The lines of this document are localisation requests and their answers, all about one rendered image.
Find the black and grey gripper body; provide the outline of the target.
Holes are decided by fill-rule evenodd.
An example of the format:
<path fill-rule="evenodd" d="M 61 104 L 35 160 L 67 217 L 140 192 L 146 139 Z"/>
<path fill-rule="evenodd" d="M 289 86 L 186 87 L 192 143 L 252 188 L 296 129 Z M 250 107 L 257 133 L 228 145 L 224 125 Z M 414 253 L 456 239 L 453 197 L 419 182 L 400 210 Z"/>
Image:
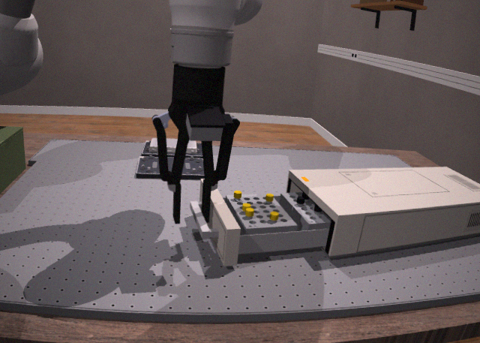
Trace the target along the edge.
<path fill-rule="evenodd" d="M 189 68 L 174 64 L 172 82 L 172 102 L 168 108 L 169 117 L 182 133 L 186 106 L 211 104 L 223 108 L 225 67 Z"/>

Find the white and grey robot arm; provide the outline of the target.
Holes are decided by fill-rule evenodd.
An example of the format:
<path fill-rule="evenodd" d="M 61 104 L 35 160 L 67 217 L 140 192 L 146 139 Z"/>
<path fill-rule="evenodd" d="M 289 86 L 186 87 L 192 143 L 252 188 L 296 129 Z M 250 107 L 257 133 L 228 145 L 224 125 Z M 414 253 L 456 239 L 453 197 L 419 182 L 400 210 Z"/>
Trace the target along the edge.
<path fill-rule="evenodd" d="M 32 14 L 34 3 L 0 0 L 0 95 L 27 85 L 41 69 L 43 49 Z M 189 68 L 230 65 L 234 37 L 230 29 L 254 18 L 262 5 L 263 0 L 169 0 L 170 61 Z M 219 107 L 190 103 L 186 110 L 190 141 L 221 141 L 223 130 L 233 129 L 230 114 L 221 114 Z"/>

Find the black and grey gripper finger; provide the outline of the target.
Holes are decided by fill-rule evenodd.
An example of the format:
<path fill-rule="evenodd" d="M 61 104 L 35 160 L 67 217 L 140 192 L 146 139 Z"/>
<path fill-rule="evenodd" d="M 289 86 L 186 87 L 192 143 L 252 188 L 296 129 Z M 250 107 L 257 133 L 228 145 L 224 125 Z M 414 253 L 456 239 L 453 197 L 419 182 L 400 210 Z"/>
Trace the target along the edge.
<path fill-rule="evenodd" d="M 189 135 L 186 126 L 186 118 L 184 119 L 184 126 L 182 133 L 178 131 L 178 140 L 175 149 L 175 156 L 172 165 L 172 172 L 168 171 L 167 159 L 167 136 L 165 129 L 168 128 L 168 121 L 170 120 L 169 111 L 161 115 L 154 115 L 152 117 L 153 125 L 157 131 L 157 150 L 159 160 L 159 171 L 162 181 L 167 181 L 167 186 L 173 192 L 173 218 L 175 224 L 180 224 L 181 211 L 181 177 L 183 166 L 185 162 L 185 155 L 189 143 Z"/>
<path fill-rule="evenodd" d="M 225 180 L 227 177 L 233 138 L 240 125 L 240 121 L 236 117 L 231 116 L 231 118 L 232 130 L 223 130 L 222 132 L 216 170 L 214 169 L 212 141 L 201 141 L 205 175 L 202 185 L 202 215 L 206 223 L 209 223 L 211 191 L 218 188 L 218 181 Z"/>

